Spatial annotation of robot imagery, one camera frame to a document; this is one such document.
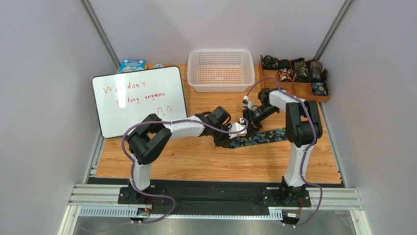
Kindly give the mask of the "white plastic perforated basket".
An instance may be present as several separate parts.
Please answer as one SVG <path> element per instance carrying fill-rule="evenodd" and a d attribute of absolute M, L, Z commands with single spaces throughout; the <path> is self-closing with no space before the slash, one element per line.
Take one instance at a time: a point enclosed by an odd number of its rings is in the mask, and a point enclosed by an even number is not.
<path fill-rule="evenodd" d="M 255 83 L 246 49 L 196 49 L 189 53 L 187 82 L 196 92 L 244 92 Z"/>

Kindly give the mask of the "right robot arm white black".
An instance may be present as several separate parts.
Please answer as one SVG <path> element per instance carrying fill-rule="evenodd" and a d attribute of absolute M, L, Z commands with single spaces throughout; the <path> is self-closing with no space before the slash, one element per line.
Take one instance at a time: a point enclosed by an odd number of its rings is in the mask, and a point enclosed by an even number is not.
<path fill-rule="evenodd" d="M 291 145 L 289 163 L 278 198 L 282 204 L 290 206 L 306 195 L 305 173 L 308 160 L 323 134 L 318 104 L 314 100 L 295 97 L 280 88 L 262 89 L 258 99 L 261 105 L 255 108 L 248 95 L 243 98 L 243 117 L 250 123 L 247 131 L 249 135 L 260 130 L 261 122 L 271 114 L 285 112 L 285 135 Z"/>

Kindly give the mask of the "dark blue floral necktie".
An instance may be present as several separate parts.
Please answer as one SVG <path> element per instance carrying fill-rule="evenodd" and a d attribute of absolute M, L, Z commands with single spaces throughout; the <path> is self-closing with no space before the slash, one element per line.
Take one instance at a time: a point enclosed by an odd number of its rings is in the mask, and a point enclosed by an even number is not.
<path fill-rule="evenodd" d="M 273 129 L 269 131 L 258 132 L 248 137 L 237 137 L 226 145 L 226 148 L 239 148 L 257 144 L 273 143 L 286 141 L 287 136 L 285 128 Z"/>

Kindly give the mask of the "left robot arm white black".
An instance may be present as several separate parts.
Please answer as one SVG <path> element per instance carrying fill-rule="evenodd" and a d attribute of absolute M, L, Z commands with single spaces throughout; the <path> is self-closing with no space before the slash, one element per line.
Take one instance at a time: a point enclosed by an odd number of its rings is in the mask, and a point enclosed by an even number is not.
<path fill-rule="evenodd" d="M 160 156 L 167 143 L 185 137 L 212 136 L 217 143 L 230 140 L 230 114 L 221 106 L 212 112 L 196 114 L 185 119 L 161 119 L 149 114 L 141 123 L 130 127 L 122 136 L 122 151 L 131 160 L 130 186 L 144 192 L 150 186 L 152 163 Z"/>

